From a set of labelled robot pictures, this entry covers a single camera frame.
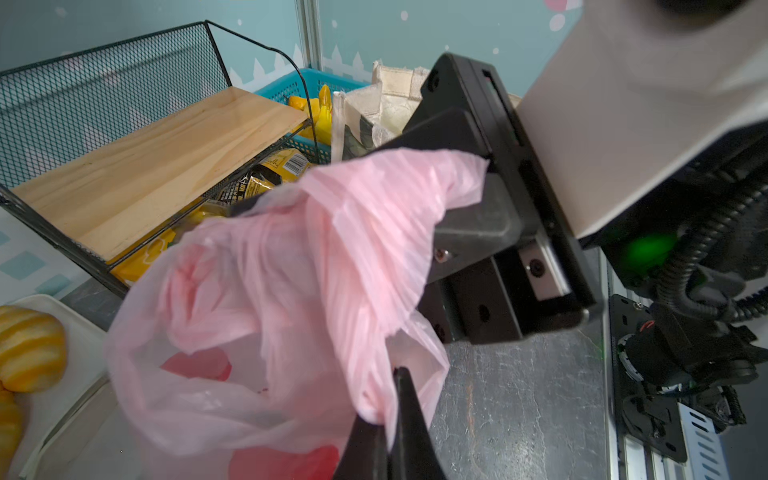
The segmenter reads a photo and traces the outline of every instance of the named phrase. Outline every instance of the yellow striped fruit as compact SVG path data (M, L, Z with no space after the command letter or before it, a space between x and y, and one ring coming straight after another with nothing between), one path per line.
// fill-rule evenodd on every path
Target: yellow striped fruit
M21 439L22 410L13 401L13 394L0 387L0 479L5 478Z
M67 368L64 327L52 315L0 306L0 382L12 392L40 392Z

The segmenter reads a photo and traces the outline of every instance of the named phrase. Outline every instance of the yellow snack package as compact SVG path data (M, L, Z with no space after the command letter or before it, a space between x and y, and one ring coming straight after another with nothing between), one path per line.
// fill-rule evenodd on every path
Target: yellow snack package
M169 228L160 234L159 237L152 240L148 245L144 246L141 250L137 251L126 260L123 260L120 265L117 265L112 273L123 280L128 285L133 285L136 280L144 275L149 266L154 262L161 253L168 250L168 245L176 237L176 232Z
M310 161L296 148L286 148L271 154L259 162L258 166L266 167L276 173L280 177L280 183L288 182L290 184L299 180L309 164ZM265 178L265 180L273 183L273 186L277 185L269 178Z
M268 190L272 190L274 187L275 185L266 178L252 176L248 179L248 186L245 189L245 198L261 195Z
M120 262L112 273L123 280L127 285L133 285L144 275L149 266L163 253L168 247L178 243L181 237L188 231L194 229L206 218L226 217L227 207L219 202L207 201L194 209L178 224L165 230L156 239L148 245L137 251L127 259Z

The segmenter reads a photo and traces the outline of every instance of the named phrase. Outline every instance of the metal mesh basket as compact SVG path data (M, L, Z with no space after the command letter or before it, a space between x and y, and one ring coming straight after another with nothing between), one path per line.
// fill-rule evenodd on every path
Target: metal mesh basket
M0 184L16 187L229 86L203 22L0 74Z

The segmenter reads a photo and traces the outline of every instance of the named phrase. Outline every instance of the cloth bag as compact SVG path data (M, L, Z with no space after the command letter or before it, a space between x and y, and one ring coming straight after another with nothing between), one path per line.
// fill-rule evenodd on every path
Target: cloth bag
M449 362L415 307L435 224L486 168L407 149L316 167L163 253L105 345L147 473L330 478L356 413L392 445L397 366L429 424Z
M331 162L352 160L402 134L422 101L429 70L385 67L373 62L371 85L333 92Z

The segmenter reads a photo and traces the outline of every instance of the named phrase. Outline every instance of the gray countertop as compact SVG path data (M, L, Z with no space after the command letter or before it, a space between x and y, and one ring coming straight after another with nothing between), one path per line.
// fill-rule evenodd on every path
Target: gray countertop
M95 280L62 301L103 329L121 303ZM599 320L517 343L446 349L451 370L430 432L449 480L607 477Z

